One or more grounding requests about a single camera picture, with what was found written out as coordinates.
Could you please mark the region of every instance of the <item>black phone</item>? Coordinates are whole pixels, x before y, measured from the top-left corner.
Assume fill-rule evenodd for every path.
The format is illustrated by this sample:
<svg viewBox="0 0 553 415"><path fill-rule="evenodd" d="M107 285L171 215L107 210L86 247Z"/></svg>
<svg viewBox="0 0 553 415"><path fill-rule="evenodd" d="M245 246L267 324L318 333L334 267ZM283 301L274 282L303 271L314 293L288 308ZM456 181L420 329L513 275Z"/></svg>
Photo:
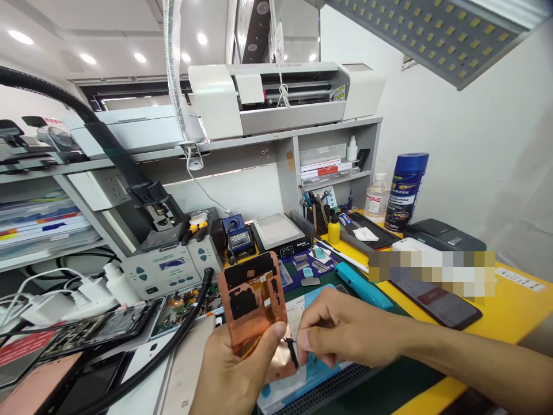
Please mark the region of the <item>black phone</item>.
<svg viewBox="0 0 553 415"><path fill-rule="evenodd" d="M464 330L482 318L482 311L474 305L430 282L410 278L389 281L442 326Z"/></svg>

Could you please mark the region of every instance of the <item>blue spray can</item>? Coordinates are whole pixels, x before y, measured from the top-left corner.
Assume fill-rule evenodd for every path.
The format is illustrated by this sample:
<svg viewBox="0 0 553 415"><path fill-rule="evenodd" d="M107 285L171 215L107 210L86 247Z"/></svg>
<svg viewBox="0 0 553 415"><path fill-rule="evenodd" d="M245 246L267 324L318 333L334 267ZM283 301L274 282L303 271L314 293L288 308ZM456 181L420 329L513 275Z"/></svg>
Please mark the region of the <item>blue spray can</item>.
<svg viewBox="0 0 553 415"><path fill-rule="evenodd" d="M428 164L428 153L407 153L397 157L384 227L403 232L413 217Z"/></svg>

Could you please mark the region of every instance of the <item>clear liquid bottle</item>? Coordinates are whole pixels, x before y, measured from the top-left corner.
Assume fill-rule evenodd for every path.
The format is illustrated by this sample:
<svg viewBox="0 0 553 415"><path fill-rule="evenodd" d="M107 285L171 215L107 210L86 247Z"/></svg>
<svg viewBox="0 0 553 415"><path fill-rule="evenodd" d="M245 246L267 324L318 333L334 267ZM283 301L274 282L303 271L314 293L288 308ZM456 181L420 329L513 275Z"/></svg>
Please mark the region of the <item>clear liquid bottle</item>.
<svg viewBox="0 0 553 415"><path fill-rule="evenodd" d="M367 187L363 214L373 222L384 222L390 189L386 187L386 173L376 173L376 180Z"/></svg>

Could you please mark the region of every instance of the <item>receipt printer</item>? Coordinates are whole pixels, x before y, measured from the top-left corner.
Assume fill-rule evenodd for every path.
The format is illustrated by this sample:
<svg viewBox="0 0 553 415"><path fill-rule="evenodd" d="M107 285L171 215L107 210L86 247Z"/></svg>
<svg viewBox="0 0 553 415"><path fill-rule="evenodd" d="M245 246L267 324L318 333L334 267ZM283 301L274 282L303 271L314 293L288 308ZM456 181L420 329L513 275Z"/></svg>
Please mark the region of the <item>receipt printer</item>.
<svg viewBox="0 0 553 415"><path fill-rule="evenodd" d="M436 219L425 219L407 225L403 235L427 244L438 251L486 250L486 244L481 240Z"/></svg>

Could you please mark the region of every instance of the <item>hand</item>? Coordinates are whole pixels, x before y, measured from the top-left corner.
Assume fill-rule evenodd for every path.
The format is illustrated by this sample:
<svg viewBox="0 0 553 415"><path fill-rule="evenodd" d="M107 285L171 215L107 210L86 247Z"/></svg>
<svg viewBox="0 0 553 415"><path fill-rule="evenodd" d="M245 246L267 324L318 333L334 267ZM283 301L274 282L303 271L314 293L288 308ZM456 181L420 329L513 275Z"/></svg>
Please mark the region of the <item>hand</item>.
<svg viewBox="0 0 553 415"><path fill-rule="evenodd" d="M350 360L370 367L385 366L404 352L418 323L325 288L304 311L297 336L298 362L308 352L334 367Z"/></svg>
<svg viewBox="0 0 553 415"><path fill-rule="evenodd" d="M207 339L190 414L250 415L285 331L284 322L270 326L242 360L232 352L227 325L215 329Z"/></svg>

